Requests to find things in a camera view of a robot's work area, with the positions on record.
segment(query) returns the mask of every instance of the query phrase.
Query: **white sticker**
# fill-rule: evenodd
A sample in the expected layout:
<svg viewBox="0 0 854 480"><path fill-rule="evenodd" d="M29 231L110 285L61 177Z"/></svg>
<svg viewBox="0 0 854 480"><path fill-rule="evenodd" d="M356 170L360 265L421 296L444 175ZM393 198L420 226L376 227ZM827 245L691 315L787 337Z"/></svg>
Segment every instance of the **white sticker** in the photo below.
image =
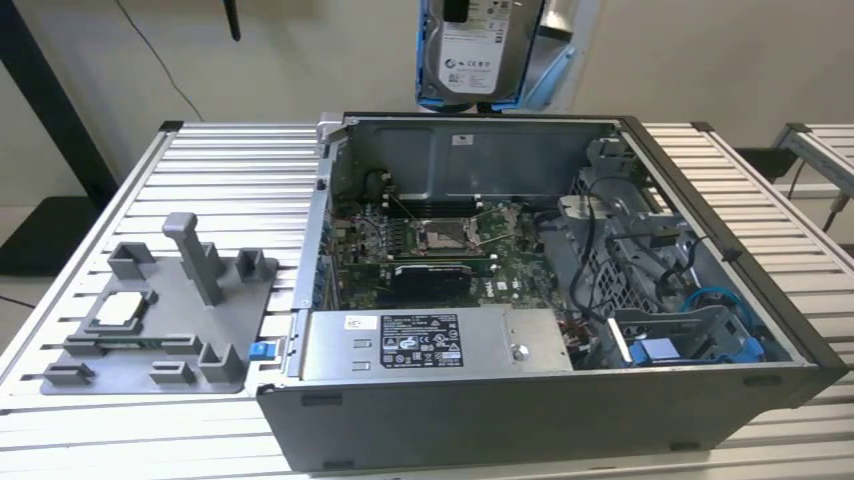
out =
<svg viewBox="0 0 854 480"><path fill-rule="evenodd" d="M344 330L376 330L377 319L374 315L345 315Z"/></svg>
<svg viewBox="0 0 854 480"><path fill-rule="evenodd" d="M453 135L450 137L450 145L473 145L473 144L474 144L473 135Z"/></svg>
<svg viewBox="0 0 854 480"><path fill-rule="evenodd" d="M468 20L445 22L441 31L438 79L457 93L494 91L512 1L472 0Z"/></svg>

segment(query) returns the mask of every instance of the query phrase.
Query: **power supply label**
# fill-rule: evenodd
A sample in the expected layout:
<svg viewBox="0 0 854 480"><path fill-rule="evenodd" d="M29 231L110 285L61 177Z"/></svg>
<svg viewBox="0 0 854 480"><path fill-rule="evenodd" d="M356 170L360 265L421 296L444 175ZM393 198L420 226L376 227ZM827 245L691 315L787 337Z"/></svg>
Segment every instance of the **power supply label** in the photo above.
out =
<svg viewBox="0 0 854 480"><path fill-rule="evenodd" d="M382 315L378 335L385 368L462 366L456 315Z"/></svg>

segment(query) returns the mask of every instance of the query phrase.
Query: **blue tab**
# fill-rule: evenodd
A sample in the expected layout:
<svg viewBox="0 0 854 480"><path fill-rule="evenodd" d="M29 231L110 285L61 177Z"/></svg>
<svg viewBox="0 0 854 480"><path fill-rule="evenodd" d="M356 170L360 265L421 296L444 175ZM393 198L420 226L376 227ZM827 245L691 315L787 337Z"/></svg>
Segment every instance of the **blue tab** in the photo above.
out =
<svg viewBox="0 0 854 480"><path fill-rule="evenodd" d="M254 342L249 346L249 361L254 360L274 360L276 358L276 345L266 342Z"/></svg>

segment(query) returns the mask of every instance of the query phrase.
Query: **aluminum rail table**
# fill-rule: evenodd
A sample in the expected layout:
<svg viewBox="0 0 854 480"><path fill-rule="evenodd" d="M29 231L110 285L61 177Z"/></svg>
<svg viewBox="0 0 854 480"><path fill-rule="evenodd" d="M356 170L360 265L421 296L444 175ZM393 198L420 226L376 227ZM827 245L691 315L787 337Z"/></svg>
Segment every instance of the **aluminum rail table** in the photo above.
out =
<svg viewBox="0 0 854 480"><path fill-rule="evenodd" d="M854 196L854 125L789 123L773 147L791 150L844 194Z"/></svg>
<svg viewBox="0 0 854 480"><path fill-rule="evenodd" d="M647 128L819 333L854 364L849 258L713 132L689 124ZM278 259L260 336L288 332L316 161L310 125L188 123L157 134L0 357L0 477L308 478L290 473L246 393L57 397L39 395L38 388L39 373L59 354L57 345L109 278L105 259L115 243L142 241L157 255L177 255L160 234L172 211L198 215L198 237L216 242L221 255L249 246ZM264 374L264 365L253 364L250 375ZM354 478L756 480L851 478L852 472L848 375L807 406L761 414L711 452Z"/></svg>

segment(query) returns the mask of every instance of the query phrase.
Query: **blue cable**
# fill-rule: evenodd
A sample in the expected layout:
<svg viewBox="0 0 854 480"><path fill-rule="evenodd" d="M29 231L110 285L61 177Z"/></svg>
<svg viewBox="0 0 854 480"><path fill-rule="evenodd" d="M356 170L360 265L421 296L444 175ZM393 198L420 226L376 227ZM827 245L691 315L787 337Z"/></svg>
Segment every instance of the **blue cable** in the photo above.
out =
<svg viewBox="0 0 854 480"><path fill-rule="evenodd" d="M737 297L737 295L735 295L735 293L732 293L732 291L727 288L723 288L723 287L700 288L684 299L684 303L681 304L681 308L679 309L679 311L680 312L687 311L691 308L691 305L693 305L693 300L696 300L696 298L705 293L719 293L720 295L725 296L729 300L732 300L732 302L735 302L735 306L740 309L741 314L744 315L744 322L743 322L745 323L744 328L747 329L747 332L751 332L752 331L752 315L749 313L749 310L747 310L747 307L744 306L744 303L741 302L741 299Z"/></svg>

